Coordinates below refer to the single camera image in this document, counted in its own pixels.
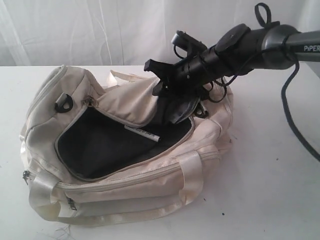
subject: white backdrop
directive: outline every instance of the white backdrop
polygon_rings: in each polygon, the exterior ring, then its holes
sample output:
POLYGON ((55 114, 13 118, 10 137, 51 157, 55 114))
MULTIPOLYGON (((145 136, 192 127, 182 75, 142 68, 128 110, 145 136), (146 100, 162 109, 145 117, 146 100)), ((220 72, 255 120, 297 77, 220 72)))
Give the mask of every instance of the white backdrop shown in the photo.
MULTIPOLYGON (((320 29, 319 0, 263 0, 273 20, 320 29)), ((186 31, 208 47, 233 26, 260 28, 261 0, 0 0, 0 66, 174 63, 186 31)))

